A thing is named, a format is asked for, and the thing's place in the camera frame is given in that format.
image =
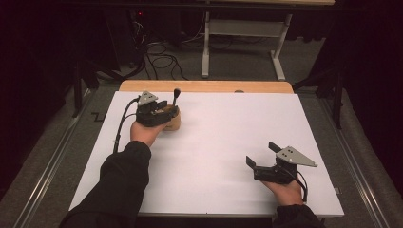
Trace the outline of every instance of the white tabletop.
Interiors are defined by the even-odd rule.
[[[152,92],[172,103],[172,92]],[[113,150],[119,121],[139,92],[116,92],[70,208],[78,205],[99,179]],[[182,125],[162,132],[152,145],[150,183],[140,214],[164,216],[271,217],[273,194],[253,179],[246,165],[273,166],[268,143],[293,146],[318,164],[299,166],[308,182],[308,206],[320,217],[344,215],[296,94],[183,92],[177,101]],[[134,113],[134,104],[128,113]],[[128,118],[120,149],[129,142]]]

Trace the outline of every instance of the cable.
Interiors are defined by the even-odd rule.
[[[302,182],[298,179],[298,177],[295,177],[295,176],[294,176],[292,173],[290,173],[290,171],[288,171],[287,169],[283,168],[282,166],[280,166],[279,168],[280,168],[282,171],[286,172],[288,175],[290,175],[290,176],[294,179],[294,181],[296,181],[296,182],[299,184],[299,186],[301,186],[301,188],[302,188],[302,190],[303,190],[302,201],[303,201],[304,203],[306,203],[307,198],[308,198],[308,185],[307,185],[307,183],[306,183],[305,178],[302,176],[302,174],[299,173],[299,171],[297,171],[297,172],[301,175],[303,181],[305,182],[305,185],[302,184]]]
[[[127,117],[129,117],[129,116],[135,115],[135,114],[130,114],[129,116],[126,116],[127,110],[130,108],[130,106],[131,106],[133,103],[138,102],[139,99],[140,99],[140,97],[131,100],[131,101],[127,104],[127,106],[126,106],[126,108],[125,108],[125,112],[124,112],[124,114],[122,115],[121,122],[119,123],[118,132],[116,133],[115,145],[114,145],[114,147],[113,147],[113,154],[118,153],[119,140],[121,139],[122,125],[124,124],[125,119],[126,119]]]
[[[188,43],[188,42],[192,42],[192,41],[194,41],[194,40],[198,40],[198,39],[200,39],[200,38],[202,38],[202,37],[204,36],[204,35],[200,35],[201,32],[202,32],[202,25],[204,24],[204,20],[205,20],[205,13],[202,15],[201,25],[199,26],[199,30],[198,30],[198,32],[196,33],[196,35],[195,35],[193,38],[189,39],[189,40],[182,41],[182,44],[185,44],[185,43]]]
[[[151,48],[153,48],[153,47],[163,47],[163,50],[161,50],[159,52],[150,53],[149,50]],[[147,60],[148,60],[149,64],[151,64],[151,66],[152,66],[152,68],[154,70],[154,74],[155,74],[156,79],[159,80],[159,76],[158,76],[158,73],[157,73],[157,68],[167,68],[167,67],[173,66],[171,68],[171,72],[170,72],[171,78],[173,80],[176,80],[175,77],[174,77],[174,73],[173,73],[174,69],[176,67],[178,67],[178,69],[180,70],[181,77],[183,79],[185,79],[185,80],[189,80],[186,77],[184,77],[183,72],[182,72],[182,68],[181,68],[181,66],[179,64],[178,59],[173,55],[165,54],[166,50],[167,50],[167,48],[162,42],[160,42],[160,43],[151,43],[151,44],[148,45],[147,52],[146,52],[146,57],[147,57]],[[162,59],[168,59],[168,60],[170,60],[170,62],[168,64],[163,65],[163,66],[158,66],[156,64],[156,62],[158,62],[158,61],[160,61]]]

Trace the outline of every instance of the person's left hand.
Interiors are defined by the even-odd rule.
[[[130,127],[130,140],[139,141],[151,147],[155,142],[158,134],[166,127],[168,123],[161,125],[146,127],[138,122],[134,122]]]

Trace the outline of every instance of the gray plastic part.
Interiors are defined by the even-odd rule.
[[[157,101],[158,97],[156,97],[154,94],[148,92],[148,91],[143,91],[142,96],[140,97],[139,100],[139,106],[141,105],[146,105],[148,103]]]
[[[300,164],[317,167],[317,164],[291,146],[287,146],[276,153],[276,157],[291,164]]]

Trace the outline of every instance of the black jacket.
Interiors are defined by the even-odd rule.
[[[130,142],[110,155],[101,167],[100,181],[83,201],[67,213],[60,227],[134,227],[148,185],[151,151]],[[274,227],[321,227],[307,206],[280,206]]]

